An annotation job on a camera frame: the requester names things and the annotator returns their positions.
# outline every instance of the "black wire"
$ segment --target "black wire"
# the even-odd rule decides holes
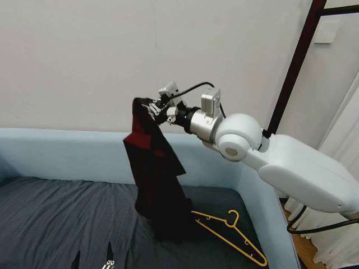
[[[190,91],[193,91],[194,89],[196,89],[196,88],[198,88],[198,87],[200,87],[200,86],[203,86],[203,85],[209,85],[209,86],[211,86],[212,88],[214,88],[214,85],[213,85],[211,82],[205,81],[205,82],[199,83],[199,84],[197,84],[197,85],[195,85],[195,86],[193,86],[193,87],[190,87],[189,89],[187,89],[187,90],[185,90],[185,91],[183,91],[183,92],[180,92],[179,94],[175,94],[175,95],[171,96],[169,99],[173,99],[173,98],[182,96],[183,94],[186,94],[186,93],[188,93],[188,92],[190,92]],[[220,111],[222,112],[223,118],[225,118],[225,113],[224,113],[224,111],[223,111],[222,104],[219,104],[219,108],[220,108]]]
[[[359,223],[359,219],[353,219],[353,220],[346,220],[346,221],[338,222],[335,224],[331,224],[331,225],[327,225],[327,226],[323,226],[323,227],[319,227],[319,228],[315,228],[315,229],[301,230],[301,231],[291,230],[291,228],[293,228],[292,225],[294,223],[296,223],[296,221],[303,215],[303,213],[305,212],[306,209],[307,209],[307,206],[303,206],[303,208],[299,212],[299,214],[288,224],[287,231],[289,233],[291,233],[291,234],[313,234],[313,233],[319,233],[320,231],[333,230],[333,229],[344,227],[344,226],[347,226],[350,224]]]
[[[222,103],[219,104],[220,111],[222,112],[223,118],[225,118],[225,113],[222,108]]]
[[[198,87],[200,87],[200,86],[203,86],[203,85],[209,85],[209,86],[211,86],[212,88],[214,88],[214,85],[213,85],[212,83],[210,83],[210,82],[202,82],[202,83],[199,83],[199,84],[197,84],[197,85],[195,85],[195,86],[193,86],[193,87],[190,87],[189,89],[187,89],[187,90],[185,90],[185,91],[183,91],[183,92],[180,92],[179,94],[175,94],[175,95],[171,96],[169,99],[173,99],[173,98],[179,97],[179,96],[181,96],[181,95],[183,95],[183,94],[186,94],[186,93],[188,93],[188,92],[190,92],[190,91],[193,91],[194,89],[196,89],[196,88],[198,88]]]

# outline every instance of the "dark gray bed sheet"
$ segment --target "dark gray bed sheet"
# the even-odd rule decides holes
[[[237,192],[183,189],[197,211],[229,218],[228,210],[237,210],[238,228],[260,248]],[[2,184],[0,269],[70,269],[78,250],[80,269],[100,269],[110,241],[116,269],[262,268],[199,225],[196,235],[180,244],[157,241],[150,223],[134,209],[136,192],[134,185],[39,178]],[[248,247],[233,229],[205,221],[239,247]]]

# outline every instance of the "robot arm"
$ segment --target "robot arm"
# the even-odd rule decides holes
[[[314,210],[359,217],[359,182],[334,159],[290,136],[264,137],[249,115],[223,118],[219,89],[208,88],[201,108],[188,108],[174,82],[159,93],[161,98],[147,105],[158,123],[182,126],[206,147],[252,167],[262,180]]]

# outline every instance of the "wooden floor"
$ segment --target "wooden floor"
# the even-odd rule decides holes
[[[284,208],[283,210],[286,217],[288,218],[291,213]],[[314,254],[316,253],[316,248],[312,245],[310,240],[302,238],[299,234],[292,234],[292,237],[297,249],[298,256],[300,257],[307,269],[326,269],[326,267],[322,263],[313,263],[312,260]]]

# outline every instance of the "padded headboard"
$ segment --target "padded headboard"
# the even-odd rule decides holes
[[[0,169],[3,177],[134,183],[122,142],[127,135],[0,129]],[[187,171],[180,176],[181,184],[233,188],[238,181],[242,166],[211,152],[196,136],[167,134],[166,138]]]

